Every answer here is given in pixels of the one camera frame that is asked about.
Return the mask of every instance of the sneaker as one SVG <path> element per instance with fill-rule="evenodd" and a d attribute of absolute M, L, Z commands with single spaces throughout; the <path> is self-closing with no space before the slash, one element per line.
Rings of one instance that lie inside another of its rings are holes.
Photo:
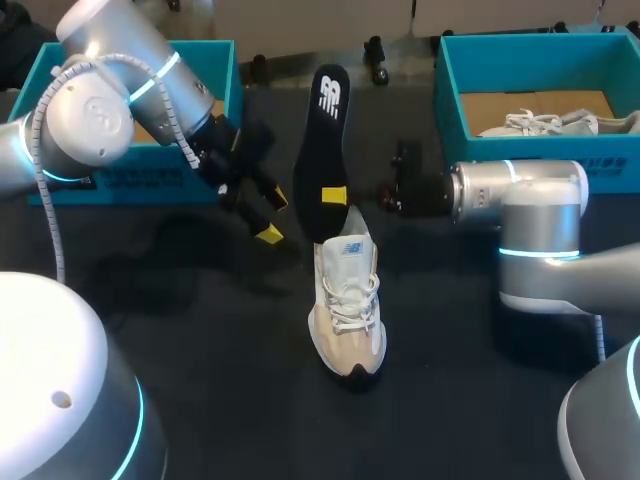
<path fill-rule="evenodd" d="M 539 137 L 544 135 L 592 136 L 640 133 L 640 111 L 626 118 L 598 117 L 588 110 L 558 115 L 509 114 L 503 127 L 490 128 L 479 137 Z"/>
<path fill-rule="evenodd" d="M 340 377 L 370 378 L 382 365 L 387 334 L 378 303 L 378 251 L 360 211 L 350 207 L 341 234 L 314 248 L 316 304 L 309 331 L 316 350 Z"/>
<path fill-rule="evenodd" d="M 565 123 L 557 115 L 534 115 L 531 110 L 522 109 L 522 114 L 509 114 L 503 127 L 490 128 L 482 132 L 479 137 L 539 137 L 544 135 L 567 135 L 564 132 Z M 595 125 L 595 115 L 585 115 L 575 119 L 576 125 L 572 131 L 577 132 L 584 127 L 592 132 Z M 597 135 L 597 130 L 590 133 Z"/>
<path fill-rule="evenodd" d="M 597 117 L 589 110 L 578 110 L 562 117 L 565 129 L 564 135 L 576 135 L 580 132 L 573 132 L 573 126 L 579 125 L 584 119 L 592 123 L 593 135 L 611 134 L 633 134 L 640 133 L 640 110 L 637 110 L 625 118 L 605 118 Z"/>

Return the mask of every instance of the shoe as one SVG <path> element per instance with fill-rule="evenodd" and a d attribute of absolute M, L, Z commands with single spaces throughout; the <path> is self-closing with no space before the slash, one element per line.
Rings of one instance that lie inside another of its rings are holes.
<path fill-rule="evenodd" d="M 640 133 L 640 111 L 626 118 L 598 117 L 588 110 L 558 115 L 509 114 L 503 127 L 490 128 L 479 137 L 539 137 L 545 135 L 593 136 Z"/>
<path fill-rule="evenodd" d="M 479 137 L 540 137 L 545 135 L 567 135 L 563 119 L 558 115 L 534 115 L 531 110 L 522 109 L 522 114 L 509 114 L 504 126 L 490 128 L 482 132 Z M 571 125 L 571 135 L 584 130 L 590 135 L 597 135 L 597 120 L 595 115 L 576 117 Z"/>
<path fill-rule="evenodd" d="M 588 110 L 578 110 L 562 117 L 564 128 L 567 130 L 564 135 L 575 135 L 570 132 L 571 127 L 580 124 L 583 119 L 593 124 L 591 131 L 594 135 L 610 135 L 610 134 L 633 134 L 640 133 L 640 110 L 632 112 L 625 118 L 605 118 L 597 117 Z"/>
<path fill-rule="evenodd" d="M 341 234 L 314 248 L 313 344 L 336 375 L 353 382 L 371 378 L 382 365 L 387 334 L 380 321 L 378 251 L 360 211 L 350 207 Z"/>

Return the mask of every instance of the black surface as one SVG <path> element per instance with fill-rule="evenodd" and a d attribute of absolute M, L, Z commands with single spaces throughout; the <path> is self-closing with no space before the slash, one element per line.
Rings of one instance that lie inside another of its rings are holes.
<path fill-rule="evenodd" d="M 278 137 L 265 166 L 285 193 L 307 100 L 301 91 L 246 94 L 250 115 Z M 372 89 L 351 100 L 353 184 L 391 175 L 399 137 L 420 139 L 426 172 L 438 168 L 428 91 Z M 595 198 L 583 249 L 639 241 L 639 203 Z M 556 418 L 595 363 L 591 328 L 499 307 L 491 235 L 364 207 L 389 345 L 376 388 L 353 395 L 325 375 L 309 337 L 311 245 L 292 208 L 276 221 L 301 256 L 248 239 L 239 219 L 214 209 L 58 211 L 70 286 L 116 329 L 159 405 L 170 478 L 566 480 Z M 0 269 L 53 275 L 42 212 L 4 204 L 0 220 Z M 604 321 L 610 349 L 640 331 Z"/>

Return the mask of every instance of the white shoelace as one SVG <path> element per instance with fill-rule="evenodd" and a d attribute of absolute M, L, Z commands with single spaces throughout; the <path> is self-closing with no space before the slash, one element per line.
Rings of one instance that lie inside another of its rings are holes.
<path fill-rule="evenodd" d="M 533 115 L 531 110 L 521 108 L 525 113 L 507 115 L 506 127 L 519 128 L 525 136 L 537 136 L 544 133 L 562 133 L 562 119 L 557 115 Z"/>
<path fill-rule="evenodd" d="M 369 277 L 369 285 L 367 287 L 356 283 L 347 283 L 342 287 L 341 292 L 346 292 L 349 289 L 360 290 L 364 294 L 362 299 L 347 297 L 334 292 L 327 282 L 327 277 L 322 279 L 322 285 L 328 294 L 329 304 L 327 306 L 331 312 L 334 331 L 340 333 L 344 330 L 364 329 L 365 332 L 368 332 L 369 328 L 375 323 L 373 309 L 376 293 L 380 286 L 378 276 L 372 274 Z"/>

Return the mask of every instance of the black insole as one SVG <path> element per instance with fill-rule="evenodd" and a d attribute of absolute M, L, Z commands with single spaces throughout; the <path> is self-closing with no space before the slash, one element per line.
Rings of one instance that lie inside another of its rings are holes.
<path fill-rule="evenodd" d="M 349 212 L 342 137 L 350 82 L 339 65 L 323 65 L 313 77 L 307 126 L 293 170 L 298 222 L 315 243 L 338 236 Z"/>

